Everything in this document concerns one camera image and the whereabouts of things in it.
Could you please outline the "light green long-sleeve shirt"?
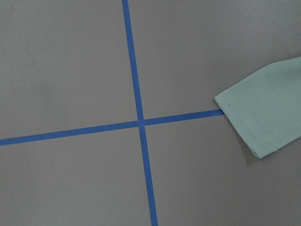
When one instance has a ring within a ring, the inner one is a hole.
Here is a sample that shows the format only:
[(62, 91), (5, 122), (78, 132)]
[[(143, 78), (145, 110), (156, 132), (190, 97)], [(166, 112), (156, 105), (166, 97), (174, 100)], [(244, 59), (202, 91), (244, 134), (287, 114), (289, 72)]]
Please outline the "light green long-sleeve shirt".
[(214, 100), (261, 159), (301, 136), (301, 59), (269, 64)]

